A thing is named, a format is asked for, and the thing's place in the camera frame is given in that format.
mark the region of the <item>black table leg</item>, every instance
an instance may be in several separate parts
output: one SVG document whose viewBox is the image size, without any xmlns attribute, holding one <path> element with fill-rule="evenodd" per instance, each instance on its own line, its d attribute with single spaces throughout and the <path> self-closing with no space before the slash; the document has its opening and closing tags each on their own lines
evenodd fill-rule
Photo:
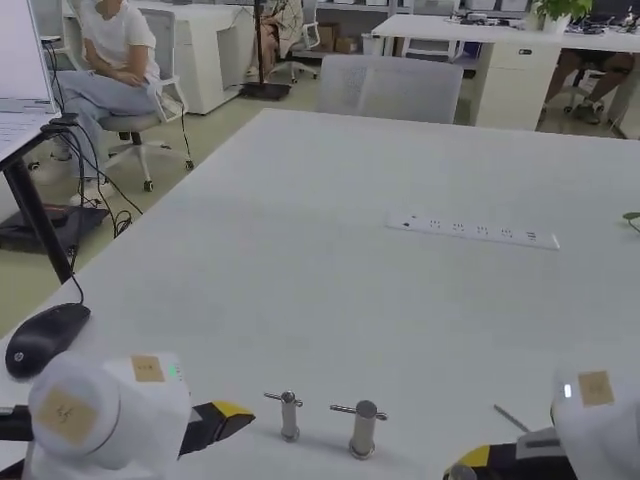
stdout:
<svg viewBox="0 0 640 480">
<path fill-rule="evenodd" d="M 22 215 L 31 223 L 36 235 L 42 242 L 49 261 L 60 279 L 60 283 L 66 282 L 73 276 L 71 265 L 58 241 L 53 225 L 51 225 L 49 217 L 47 217 L 47 212 L 44 209 L 44 205 L 42 205 L 38 190 L 36 190 L 31 180 L 27 166 L 22 160 L 13 162 L 12 165 L 4 170 L 4 176 Z"/>
</svg>

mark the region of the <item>white t-shirt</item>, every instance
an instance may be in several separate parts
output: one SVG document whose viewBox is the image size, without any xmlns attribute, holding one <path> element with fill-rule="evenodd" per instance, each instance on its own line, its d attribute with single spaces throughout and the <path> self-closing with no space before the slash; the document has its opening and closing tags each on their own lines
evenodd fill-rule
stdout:
<svg viewBox="0 0 640 480">
<path fill-rule="evenodd" d="M 84 0 L 80 7 L 80 24 L 83 37 L 93 42 L 100 58 L 113 68 L 126 66 L 129 46 L 149 47 L 145 78 L 149 83 L 160 80 L 160 67 L 155 59 L 156 37 L 142 12 L 127 0 L 123 0 L 118 14 L 109 20 L 96 11 L 94 1 Z"/>
</svg>

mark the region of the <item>laptop keyboard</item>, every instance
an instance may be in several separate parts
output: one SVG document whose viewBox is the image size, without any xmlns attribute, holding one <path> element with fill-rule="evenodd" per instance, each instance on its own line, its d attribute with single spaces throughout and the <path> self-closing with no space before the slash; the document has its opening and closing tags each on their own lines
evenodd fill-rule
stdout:
<svg viewBox="0 0 640 480">
<path fill-rule="evenodd" d="M 11 115 L 11 119 L 6 118 L 8 115 L 0 116 L 0 149 L 19 138 L 28 130 L 31 130 L 34 125 L 42 123 L 42 117 L 40 115 Z"/>
</svg>

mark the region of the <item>drawer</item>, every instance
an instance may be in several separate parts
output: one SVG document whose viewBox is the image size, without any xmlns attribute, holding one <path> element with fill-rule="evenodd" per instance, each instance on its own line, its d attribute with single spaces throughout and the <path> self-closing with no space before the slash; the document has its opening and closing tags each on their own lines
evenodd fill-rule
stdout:
<svg viewBox="0 0 640 480">
<path fill-rule="evenodd" d="M 491 55 L 491 68 L 532 70 L 554 65 L 560 48 L 549 45 L 496 43 Z"/>
</svg>

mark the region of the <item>laptop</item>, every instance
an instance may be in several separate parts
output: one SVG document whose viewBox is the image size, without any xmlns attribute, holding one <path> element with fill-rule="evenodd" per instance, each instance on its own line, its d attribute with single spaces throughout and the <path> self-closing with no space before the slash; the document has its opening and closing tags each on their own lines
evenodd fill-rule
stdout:
<svg viewBox="0 0 640 480">
<path fill-rule="evenodd" d="M 59 117 L 31 2 L 2 0 L 0 162 Z"/>
</svg>

